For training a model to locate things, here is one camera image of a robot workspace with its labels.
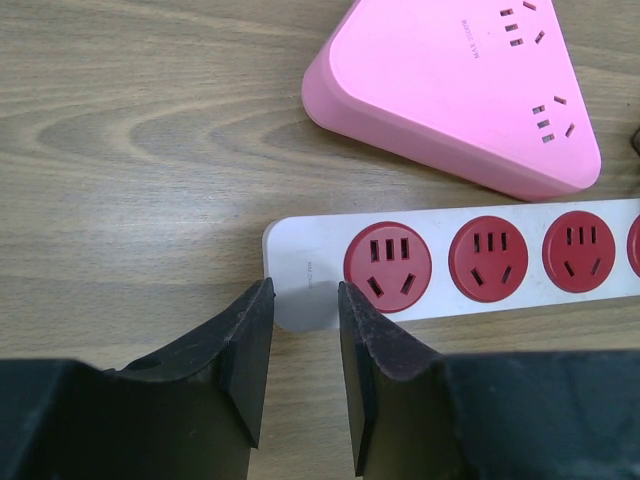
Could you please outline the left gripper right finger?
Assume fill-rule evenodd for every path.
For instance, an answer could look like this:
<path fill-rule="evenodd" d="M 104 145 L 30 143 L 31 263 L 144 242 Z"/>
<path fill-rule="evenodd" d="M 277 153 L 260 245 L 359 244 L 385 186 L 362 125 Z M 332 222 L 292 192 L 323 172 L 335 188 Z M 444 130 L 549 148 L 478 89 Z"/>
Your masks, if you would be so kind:
<path fill-rule="evenodd" d="M 362 479 L 635 479 L 637 350 L 442 354 L 338 291 Z"/>

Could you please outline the pink triangular power socket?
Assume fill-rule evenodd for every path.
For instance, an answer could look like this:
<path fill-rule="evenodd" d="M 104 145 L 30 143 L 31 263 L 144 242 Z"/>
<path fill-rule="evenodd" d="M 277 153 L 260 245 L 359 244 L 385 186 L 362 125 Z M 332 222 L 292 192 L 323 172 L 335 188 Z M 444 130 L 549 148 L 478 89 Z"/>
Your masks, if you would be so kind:
<path fill-rule="evenodd" d="M 357 1 L 301 97 L 327 130 L 522 200 L 601 171 L 549 1 Z"/>

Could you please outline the white red power strip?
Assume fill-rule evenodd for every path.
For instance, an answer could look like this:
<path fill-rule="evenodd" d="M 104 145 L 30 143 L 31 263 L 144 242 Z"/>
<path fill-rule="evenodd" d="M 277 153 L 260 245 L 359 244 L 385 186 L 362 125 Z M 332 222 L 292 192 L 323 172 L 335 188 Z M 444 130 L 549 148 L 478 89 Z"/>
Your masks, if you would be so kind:
<path fill-rule="evenodd" d="M 333 329 L 354 284 L 395 322 L 635 296 L 635 199 L 298 216 L 267 227 L 284 329 Z"/>

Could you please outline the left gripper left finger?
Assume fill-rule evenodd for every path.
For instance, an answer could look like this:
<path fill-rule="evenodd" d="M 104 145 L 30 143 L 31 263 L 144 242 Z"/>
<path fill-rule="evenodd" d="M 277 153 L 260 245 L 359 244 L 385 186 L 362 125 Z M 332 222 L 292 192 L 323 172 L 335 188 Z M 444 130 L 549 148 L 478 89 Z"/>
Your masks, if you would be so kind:
<path fill-rule="evenodd" d="M 258 446 L 274 322 L 270 279 L 120 370 L 1 363 L 5 479 L 244 479 Z"/>

